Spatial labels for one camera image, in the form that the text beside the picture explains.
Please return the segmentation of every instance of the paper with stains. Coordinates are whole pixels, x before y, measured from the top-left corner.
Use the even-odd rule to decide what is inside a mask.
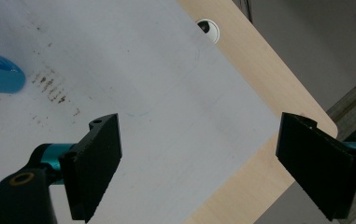
[[[278,129],[172,0],[0,0],[0,55],[27,76],[0,94],[0,180],[119,113],[121,165],[91,223],[182,223]],[[50,192],[73,223],[64,187]]]

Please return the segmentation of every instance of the ink mark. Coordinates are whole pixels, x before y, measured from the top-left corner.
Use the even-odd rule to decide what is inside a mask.
[[[35,79],[32,81],[33,84],[35,84],[36,81],[40,78],[40,73],[37,73]]]
[[[52,85],[53,79],[51,79],[50,81],[47,82],[46,86],[44,86],[44,89],[42,92],[46,91],[50,85]]]
[[[80,113],[80,111],[79,111],[79,109],[77,108],[77,112],[76,112],[76,114],[74,114],[73,116],[77,116],[77,115],[79,115],[79,113]]]
[[[51,95],[54,91],[56,91],[56,87],[52,88],[52,90],[50,90],[50,94]]]
[[[66,96],[63,96],[59,101],[58,101],[58,104],[64,102],[64,99],[66,98]]]
[[[56,98],[58,98],[59,95],[61,95],[61,93],[62,92],[59,91],[58,94],[56,94],[52,99],[50,99],[50,98],[49,99],[53,102],[54,100],[56,100]]]

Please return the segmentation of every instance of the black screw hole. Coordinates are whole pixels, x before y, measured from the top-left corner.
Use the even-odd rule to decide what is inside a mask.
[[[9,185],[11,185],[11,186],[24,185],[24,184],[28,183],[29,181],[31,181],[34,177],[35,177],[35,174],[33,174],[33,173],[18,174],[9,180]]]
[[[208,21],[200,21],[197,24],[201,28],[201,30],[204,31],[204,33],[207,34],[207,32],[209,32],[210,26],[209,26],[209,22]]]

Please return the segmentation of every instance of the wooden table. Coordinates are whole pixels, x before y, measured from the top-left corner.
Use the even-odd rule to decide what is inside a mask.
[[[300,114],[337,136],[335,124],[231,0],[178,1],[194,21],[219,25],[219,50],[276,116]],[[275,133],[186,223],[255,222],[294,181],[275,156],[277,140]]]

